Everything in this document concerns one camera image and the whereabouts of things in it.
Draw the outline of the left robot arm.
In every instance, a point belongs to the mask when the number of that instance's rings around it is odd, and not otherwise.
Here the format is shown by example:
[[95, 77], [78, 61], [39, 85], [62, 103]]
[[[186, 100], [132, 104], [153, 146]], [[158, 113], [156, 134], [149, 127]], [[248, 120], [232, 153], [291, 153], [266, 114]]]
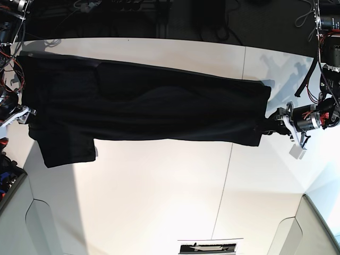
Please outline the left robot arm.
[[290, 136], [294, 148], [305, 151], [308, 131], [339, 125], [339, 1], [311, 1], [316, 27], [316, 54], [301, 85], [295, 92], [307, 92], [310, 105], [295, 108], [290, 101], [268, 119], [264, 133]]

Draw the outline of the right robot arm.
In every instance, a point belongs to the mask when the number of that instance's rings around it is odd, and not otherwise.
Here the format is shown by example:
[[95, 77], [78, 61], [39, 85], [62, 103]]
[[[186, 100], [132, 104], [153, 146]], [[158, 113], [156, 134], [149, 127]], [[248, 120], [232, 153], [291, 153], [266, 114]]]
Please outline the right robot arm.
[[[17, 54], [26, 36], [26, 18], [33, 1], [1, 1], [1, 129], [13, 121], [24, 124], [35, 111], [19, 104], [26, 84], [23, 68]], [[16, 88], [5, 82], [5, 73], [12, 71], [19, 80]]]

